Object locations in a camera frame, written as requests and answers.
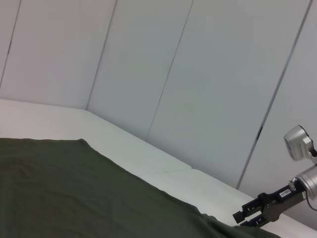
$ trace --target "green fabric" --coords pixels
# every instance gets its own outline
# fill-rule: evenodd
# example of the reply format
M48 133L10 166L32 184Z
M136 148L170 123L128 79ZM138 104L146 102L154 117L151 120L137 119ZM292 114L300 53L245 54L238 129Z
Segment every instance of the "green fabric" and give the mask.
M276 238L229 227L84 140L0 139L1 238Z

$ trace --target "white wall panel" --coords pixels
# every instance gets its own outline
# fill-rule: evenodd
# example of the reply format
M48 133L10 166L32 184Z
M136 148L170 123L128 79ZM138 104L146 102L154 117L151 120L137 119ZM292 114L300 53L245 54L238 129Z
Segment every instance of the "white wall panel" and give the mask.
M148 142L236 186L308 0L195 0Z
M283 136L299 124L315 143L317 141L316 22L317 2L314 1L240 186L240 190L250 196L274 192L313 165L308 160L294 162L288 155ZM317 230L317 212L306 202L286 214Z
M20 0L0 1L0 82Z
M23 0L0 97L86 108L115 0Z
M88 110L146 139L192 0L118 0Z

